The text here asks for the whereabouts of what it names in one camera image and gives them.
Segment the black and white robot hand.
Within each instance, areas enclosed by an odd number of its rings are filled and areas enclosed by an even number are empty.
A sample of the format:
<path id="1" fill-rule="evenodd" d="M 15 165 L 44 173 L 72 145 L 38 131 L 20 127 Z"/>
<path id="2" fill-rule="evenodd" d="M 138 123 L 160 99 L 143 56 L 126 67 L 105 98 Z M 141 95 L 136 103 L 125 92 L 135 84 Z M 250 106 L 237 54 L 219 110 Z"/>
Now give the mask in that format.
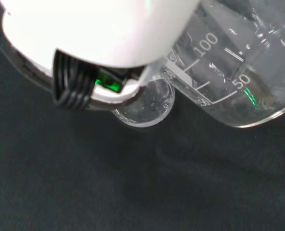
<path id="1" fill-rule="evenodd" d="M 2 47 L 71 111 L 136 101 L 163 66 L 198 0 L 1 0 Z"/>

